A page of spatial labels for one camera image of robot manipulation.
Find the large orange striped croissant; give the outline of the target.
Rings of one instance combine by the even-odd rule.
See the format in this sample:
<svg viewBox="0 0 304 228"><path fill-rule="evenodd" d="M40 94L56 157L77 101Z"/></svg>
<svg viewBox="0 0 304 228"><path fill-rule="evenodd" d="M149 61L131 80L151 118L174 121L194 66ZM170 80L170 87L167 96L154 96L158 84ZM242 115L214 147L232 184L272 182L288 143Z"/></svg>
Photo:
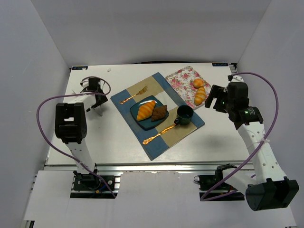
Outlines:
<svg viewBox="0 0 304 228"><path fill-rule="evenodd" d="M141 105L138 109L136 120L142 121L149 118L153 113L155 105L156 105L156 101L154 100L150 102L146 102L143 105Z"/></svg>

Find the chocolate croissant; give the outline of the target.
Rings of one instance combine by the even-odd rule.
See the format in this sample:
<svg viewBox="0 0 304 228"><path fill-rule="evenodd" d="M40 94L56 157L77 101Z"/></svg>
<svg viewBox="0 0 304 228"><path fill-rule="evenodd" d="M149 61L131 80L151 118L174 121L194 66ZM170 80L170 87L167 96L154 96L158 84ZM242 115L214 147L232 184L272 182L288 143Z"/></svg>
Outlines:
<svg viewBox="0 0 304 228"><path fill-rule="evenodd" d="M166 116L167 113L167 105L159 106L154 108L152 116L151 116L151 121L155 122L160 119L163 119Z"/></svg>

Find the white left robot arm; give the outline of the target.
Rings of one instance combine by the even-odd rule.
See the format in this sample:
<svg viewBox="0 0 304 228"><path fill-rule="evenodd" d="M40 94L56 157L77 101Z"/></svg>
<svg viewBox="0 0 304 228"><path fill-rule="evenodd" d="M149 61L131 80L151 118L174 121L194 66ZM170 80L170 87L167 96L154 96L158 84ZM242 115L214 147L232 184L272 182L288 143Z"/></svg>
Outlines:
<svg viewBox="0 0 304 228"><path fill-rule="evenodd" d="M81 80L80 95L68 103L58 103L55 111L55 135L70 150L75 158L76 175L89 175L96 169L86 145L87 122L86 114L95 112L102 116L100 106L108 101L103 95L105 81L96 76Z"/></svg>

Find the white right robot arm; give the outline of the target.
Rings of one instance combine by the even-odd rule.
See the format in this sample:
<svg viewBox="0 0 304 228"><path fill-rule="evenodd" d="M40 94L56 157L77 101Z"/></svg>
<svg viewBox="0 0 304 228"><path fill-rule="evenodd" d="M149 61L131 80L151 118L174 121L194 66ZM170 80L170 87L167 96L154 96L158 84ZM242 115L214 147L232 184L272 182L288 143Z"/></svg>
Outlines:
<svg viewBox="0 0 304 228"><path fill-rule="evenodd" d="M205 107L215 102L217 112L227 113L229 119L243 139L252 161L255 178L240 173L234 165L219 166L215 174L215 185L202 196L207 195L226 183L241 192L253 211L286 208L299 191L296 180L287 178L278 164L263 124L262 115L257 107L249 105L248 86L244 82L230 82L227 87L213 85Z"/></svg>

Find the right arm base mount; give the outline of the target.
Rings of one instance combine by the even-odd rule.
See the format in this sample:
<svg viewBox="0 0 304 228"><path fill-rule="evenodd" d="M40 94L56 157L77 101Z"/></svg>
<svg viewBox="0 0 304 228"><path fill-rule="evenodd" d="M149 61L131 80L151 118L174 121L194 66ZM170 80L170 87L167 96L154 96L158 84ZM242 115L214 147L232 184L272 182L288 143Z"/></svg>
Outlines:
<svg viewBox="0 0 304 228"><path fill-rule="evenodd" d="M237 166L232 164L220 165L216 168L215 173L212 175L197 175L193 178L193 181L199 185L199 190L201 193L200 197L223 179L223 171L236 169ZM212 190L205 198L205 200L210 199L210 201L244 201L245 197L242 193L238 192L234 187L229 184L222 183L214 190Z"/></svg>

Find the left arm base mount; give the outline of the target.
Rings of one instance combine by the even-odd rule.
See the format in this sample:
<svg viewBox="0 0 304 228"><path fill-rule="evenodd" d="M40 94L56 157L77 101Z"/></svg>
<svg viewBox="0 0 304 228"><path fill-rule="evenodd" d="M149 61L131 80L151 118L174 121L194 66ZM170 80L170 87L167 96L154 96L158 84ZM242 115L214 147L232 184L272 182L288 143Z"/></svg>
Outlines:
<svg viewBox="0 0 304 228"><path fill-rule="evenodd" d="M104 182L92 175L81 174L73 171L74 178L70 192L72 199L114 199L118 190L115 186L116 177L113 175L102 175Z"/></svg>

